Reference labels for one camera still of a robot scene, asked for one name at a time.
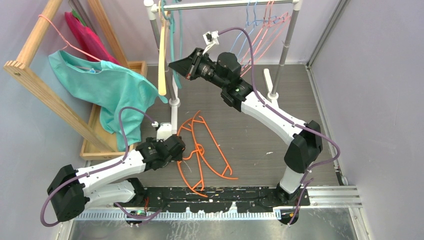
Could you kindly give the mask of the teal plastic hanger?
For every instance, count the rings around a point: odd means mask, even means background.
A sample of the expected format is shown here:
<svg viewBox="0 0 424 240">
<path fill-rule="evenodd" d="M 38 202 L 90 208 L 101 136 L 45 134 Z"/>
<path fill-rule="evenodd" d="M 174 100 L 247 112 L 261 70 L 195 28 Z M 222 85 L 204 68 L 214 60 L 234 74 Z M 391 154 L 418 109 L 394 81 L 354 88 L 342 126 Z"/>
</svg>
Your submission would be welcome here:
<svg viewBox="0 0 424 240">
<path fill-rule="evenodd" d="M 179 17 L 179 19 L 178 19 L 178 23 L 179 23 L 179 27 L 178 27 L 178 29 L 179 29 L 179 51 L 178 51 L 178 53 L 179 53 L 179 58 L 182 58 L 182 51 L 183 51 L 183 25 L 182 25 L 182 20 L 183 20 L 183 18 L 182 18 L 182 12 L 181 12 L 181 10 L 178 10 L 178 17 Z M 164 18 L 169 23 L 169 27 L 168 28 L 170 30 L 170 36 L 169 36 L 169 40 L 170 40 L 170 45 L 169 45 L 170 46 L 170 59 L 171 59 L 172 62 L 174 62 L 176 60 L 175 31 L 176 31 L 176 26 L 177 26 L 176 21 L 175 21 L 175 18 L 174 18 L 174 12 L 171 10 L 170 11 L 170 16 L 169 17 L 168 16 L 165 16 Z M 175 70 L 172 70 L 172 77 L 173 77 L 173 80 L 174 80 L 174 82 L 176 84 L 177 89 L 181 89 L 182 88 L 182 84 L 181 84 L 181 81 L 180 81 L 180 77 L 179 77 L 178 73 Z"/>
</svg>

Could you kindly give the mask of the blue wire hanger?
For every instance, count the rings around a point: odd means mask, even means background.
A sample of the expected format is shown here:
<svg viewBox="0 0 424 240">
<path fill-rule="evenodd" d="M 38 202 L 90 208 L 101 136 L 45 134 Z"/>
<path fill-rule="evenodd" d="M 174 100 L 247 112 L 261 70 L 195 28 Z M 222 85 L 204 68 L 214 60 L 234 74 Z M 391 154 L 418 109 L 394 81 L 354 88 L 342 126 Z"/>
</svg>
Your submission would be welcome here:
<svg viewBox="0 0 424 240">
<path fill-rule="evenodd" d="M 253 32 L 253 30 L 255 29 L 255 27 L 257 27 L 259 25 L 259 22 L 261 22 L 262 20 L 258 19 L 258 15 L 257 15 L 257 6 L 258 6 L 258 0 L 255 1 L 255 3 L 253 4 L 252 7 L 252 14 L 253 17 L 252 19 L 250 19 L 250 15 L 249 15 L 249 6 L 250 6 L 250 2 L 247 4 L 246 6 L 246 22 L 245 22 L 245 27 L 244 30 L 250 30 L 248 33 L 251 34 Z"/>
<path fill-rule="evenodd" d="M 257 0 L 255 1 L 255 3 L 253 4 L 253 21 L 252 22 L 250 22 L 250 18 L 249 18 L 249 11 L 250 11 L 250 7 L 249 7 L 249 5 L 251 4 L 251 1 L 249 1 L 248 3 L 247 3 L 247 5 L 246 5 L 246 8 L 245 8 L 245 13 L 246 13 L 246 20 L 245 20 L 245 25 L 244 25 L 244 30 L 246 30 L 251 24 L 254 24 L 255 25 L 255 21 L 256 21 L 256 6 L 257 6 Z M 235 48 L 235 45 L 236 45 L 236 43 L 237 43 L 237 41 L 238 41 L 238 39 L 240 38 L 240 36 L 242 35 L 243 33 L 241 32 L 237 37 L 236 37 L 236 39 L 234 40 L 234 42 L 233 42 L 233 44 L 232 44 L 232 46 L 231 46 L 231 49 L 230 49 L 230 52 L 232 52 L 233 51 L 233 49 Z"/>
</svg>

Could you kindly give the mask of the beige plastic hanger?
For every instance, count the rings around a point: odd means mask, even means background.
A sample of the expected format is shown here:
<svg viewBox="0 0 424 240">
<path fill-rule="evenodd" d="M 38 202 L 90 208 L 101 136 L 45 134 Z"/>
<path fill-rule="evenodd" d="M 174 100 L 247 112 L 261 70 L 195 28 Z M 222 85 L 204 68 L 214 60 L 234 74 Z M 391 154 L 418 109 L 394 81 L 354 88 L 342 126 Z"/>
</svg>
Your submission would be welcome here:
<svg viewBox="0 0 424 240">
<path fill-rule="evenodd" d="M 169 37 L 169 21 L 166 18 L 169 17 L 169 12 L 162 10 L 164 3 L 164 0 L 158 2 L 158 13 L 161 23 L 158 47 L 158 93 L 160 96 L 165 96 L 167 94 L 166 56 Z"/>
</svg>

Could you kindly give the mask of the pink wire hanger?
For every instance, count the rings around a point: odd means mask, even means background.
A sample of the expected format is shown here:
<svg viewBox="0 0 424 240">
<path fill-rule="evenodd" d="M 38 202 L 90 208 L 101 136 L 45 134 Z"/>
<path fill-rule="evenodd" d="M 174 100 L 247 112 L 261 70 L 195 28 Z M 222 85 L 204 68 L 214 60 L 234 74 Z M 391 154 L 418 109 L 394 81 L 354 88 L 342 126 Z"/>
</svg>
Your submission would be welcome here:
<svg viewBox="0 0 424 240">
<path fill-rule="evenodd" d="M 251 0 L 249 6 L 249 17 L 253 18 L 252 8 L 255 1 Z M 254 28 L 251 34 L 250 30 L 247 30 L 249 36 L 252 38 L 252 47 L 253 47 L 253 58 L 255 61 L 259 61 L 270 47 L 274 44 L 277 38 L 283 33 L 286 25 L 290 22 L 290 15 L 288 12 L 277 13 L 273 11 L 274 6 L 276 5 L 275 0 L 268 0 L 263 14 L 260 15 L 256 13 L 258 19 L 261 20 L 259 25 Z"/>
<path fill-rule="evenodd" d="M 241 57 L 242 76 L 252 68 L 252 61 L 257 62 L 265 55 L 274 42 L 283 34 L 291 21 L 292 16 L 287 11 L 280 13 L 274 12 L 273 9 L 275 5 L 275 0 L 268 0 L 261 19 L 257 18 L 256 5 L 254 5 L 252 9 L 252 20 L 249 18 L 249 12 L 246 12 L 245 30 L 247 30 L 250 35 L 254 31 L 257 31 L 257 33 L 254 37 L 251 37 L 253 56 L 249 56 L 250 50 L 247 47 L 247 40 L 245 40 L 239 48 L 237 56 Z"/>
</svg>

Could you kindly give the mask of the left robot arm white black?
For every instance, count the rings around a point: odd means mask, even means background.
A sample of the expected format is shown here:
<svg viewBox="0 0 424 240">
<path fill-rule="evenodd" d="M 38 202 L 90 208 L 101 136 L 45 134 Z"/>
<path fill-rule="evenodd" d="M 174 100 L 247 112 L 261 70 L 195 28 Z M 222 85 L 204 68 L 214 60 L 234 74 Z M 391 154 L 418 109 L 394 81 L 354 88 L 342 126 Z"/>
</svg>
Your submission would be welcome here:
<svg viewBox="0 0 424 240">
<path fill-rule="evenodd" d="M 181 161 L 185 149 L 182 137 L 176 134 L 167 139 L 148 137 L 127 154 L 101 164 L 78 169 L 65 165 L 47 188 L 47 201 L 59 223 L 72 220 L 89 208 L 141 206 L 146 190 L 134 175 Z"/>
</svg>

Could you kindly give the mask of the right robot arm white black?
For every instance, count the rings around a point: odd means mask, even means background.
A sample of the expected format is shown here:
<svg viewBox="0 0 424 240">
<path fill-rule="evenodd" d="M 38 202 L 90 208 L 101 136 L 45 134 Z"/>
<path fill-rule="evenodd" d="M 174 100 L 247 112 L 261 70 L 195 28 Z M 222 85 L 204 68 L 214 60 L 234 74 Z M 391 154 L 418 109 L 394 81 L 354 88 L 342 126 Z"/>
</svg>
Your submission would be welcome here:
<svg viewBox="0 0 424 240">
<path fill-rule="evenodd" d="M 237 111 L 253 117 L 277 134 L 288 149 L 284 155 L 286 169 L 277 185 L 277 198 L 283 205 L 296 199 L 307 168 L 323 149 L 321 126 L 306 123 L 280 108 L 273 108 L 253 86 L 241 77 L 241 65 L 235 54 L 223 52 L 212 61 L 202 48 L 195 48 L 187 57 L 173 61 L 168 67 L 187 80 L 203 78 L 221 89 L 223 101 Z"/>
</svg>

